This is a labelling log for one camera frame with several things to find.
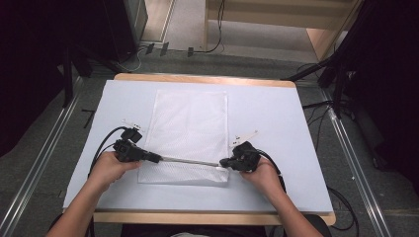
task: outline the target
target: forearm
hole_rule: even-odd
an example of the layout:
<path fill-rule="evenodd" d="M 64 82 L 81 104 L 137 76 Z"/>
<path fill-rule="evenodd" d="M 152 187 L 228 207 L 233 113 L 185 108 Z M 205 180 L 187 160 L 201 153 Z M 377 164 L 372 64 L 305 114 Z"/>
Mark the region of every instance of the forearm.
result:
<path fill-rule="evenodd" d="M 280 190 L 270 192 L 268 199 L 277 210 L 288 236 L 321 236 L 285 192 Z"/>
<path fill-rule="evenodd" d="M 84 236 L 101 194 L 101 190 L 86 182 L 47 236 Z"/>

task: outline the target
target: metal frame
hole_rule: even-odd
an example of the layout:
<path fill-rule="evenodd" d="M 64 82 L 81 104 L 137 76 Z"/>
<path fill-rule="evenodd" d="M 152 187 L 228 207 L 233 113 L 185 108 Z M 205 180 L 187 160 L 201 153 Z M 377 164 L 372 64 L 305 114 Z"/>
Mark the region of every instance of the metal frame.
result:
<path fill-rule="evenodd" d="M 330 94 L 325 90 L 321 90 L 323 100 L 333 100 Z M 333 127 L 335 128 L 336 134 L 342 145 L 343 152 L 348 161 L 348 165 L 351 168 L 351 172 L 354 175 L 355 182 L 360 192 L 361 198 L 366 206 L 367 213 L 370 216 L 373 227 L 376 231 L 377 236 L 392 236 L 389 228 L 385 222 L 384 215 L 379 207 L 377 199 L 371 189 L 371 186 L 364 174 L 361 164 L 358 161 L 357 154 L 351 144 L 351 141 L 346 133 L 343 123 L 337 118 L 333 110 L 329 110 L 329 117 L 332 121 Z"/>
<path fill-rule="evenodd" d="M 7 237 L 12 236 L 13 231 L 16 228 L 16 225 L 19 222 L 31 196 L 34 192 L 38 181 L 41 178 L 43 170 L 45 169 L 49 157 L 52 154 L 53 149 L 57 141 L 59 140 L 61 133 L 64 131 L 68 120 L 73 113 L 74 107 L 77 104 L 81 88 L 83 86 L 83 79 L 78 77 L 74 84 L 74 97 L 71 100 L 70 104 L 61 110 L 58 119 L 55 122 L 51 132 L 49 133 L 48 138 L 46 139 L 43 147 L 38 154 L 37 159 L 34 162 L 34 165 L 31 168 L 31 171 L 28 173 L 25 181 L 22 183 L 19 191 L 16 193 L 13 198 L 12 203 L 10 204 L 6 216 L 1 222 L 0 225 L 0 236 Z"/>

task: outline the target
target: human hand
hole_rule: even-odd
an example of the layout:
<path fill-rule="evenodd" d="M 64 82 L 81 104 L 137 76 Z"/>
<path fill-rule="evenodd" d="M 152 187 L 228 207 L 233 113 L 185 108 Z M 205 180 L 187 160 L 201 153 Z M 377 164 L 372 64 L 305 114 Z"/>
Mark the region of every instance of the human hand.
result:
<path fill-rule="evenodd" d="M 120 162 L 116 157 L 116 152 L 105 151 L 99 156 L 87 181 L 98 191 L 104 192 L 111 183 L 120 179 L 126 171 L 140 166 L 140 162 Z"/>
<path fill-rule="evenodd" d="M 259 160 L 256 171 L 240 172 L 240 175 L 268 198 L 277 193 L 285 193 L 274 165 L 263 157 Z"/>

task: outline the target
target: white tabletop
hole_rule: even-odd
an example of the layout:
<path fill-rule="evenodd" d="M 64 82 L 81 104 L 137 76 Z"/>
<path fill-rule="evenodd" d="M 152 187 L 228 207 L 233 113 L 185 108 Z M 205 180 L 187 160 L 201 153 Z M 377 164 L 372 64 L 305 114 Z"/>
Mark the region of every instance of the white tabletop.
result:
<path fill-rule="evenodd" d="M 300 211 L 333 212 L 313 143 L 295 87 L 218 85 L 152 81 L 108 81 L 92 128 L 67 189 L 63 207 L 69 206 L 87 178 L 93 156 L 104 137 L 124 125 L 141 125 L 143 147 L 157 90 L 226 92 L 228 138 L 249 133 L 249 140 L 268 153 L 283 173 L 287 193 Z M 117 133 L 108 140 L 112 144 Z M 137 171 L 127 172 L 102 195 L 98 209 L 145 211 L 274 212 L 270 203 L 236 172 L 225 187 L 146 185 Z"/>

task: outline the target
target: wooden table edge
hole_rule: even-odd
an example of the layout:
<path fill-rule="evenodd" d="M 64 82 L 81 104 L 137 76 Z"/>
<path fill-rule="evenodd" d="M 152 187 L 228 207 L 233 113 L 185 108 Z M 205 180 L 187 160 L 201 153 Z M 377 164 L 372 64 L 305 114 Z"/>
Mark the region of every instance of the wooden table edge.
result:
<path fill-rule="evenodd" d="M 318 214 L 327 225 L 336 222 L 334 212 Z M 205 212 L 123 212 L 96 211 L 95 222 L 201 225 L 281 225 L 275 213 L 205 213 Z"/>
<path fill-rule="evenodd" d="M 114 79 L 119 81 L 207 83 L 295 88 L 295 83 L 292 81 L 205 75 L 120 73 L 117 74 Z M 334 212 L 327 212 L 318 215 L 326 222 L 327 225 L 332 225 L 336 222 L 336 215 Z M 113 223 L 281 225 L 281 220 L 275 213 L 96 211 L 94 216 L 96 222 Z"/>
<path fill-rule="evenodd" d="M 292 81 L 282 81 L 275 79 L 253 79 L 226 76 L 196 76 L 182 74 L 129 74 L 120 73 L 114 78 L 119 81 L 153 81 L 153 82 L 180 82 L 180 83 L 207 83 L 223 85 L 242 85 L 242 86 L 267 86 L 267 87 L 287 87 L 295 88 Z"/>

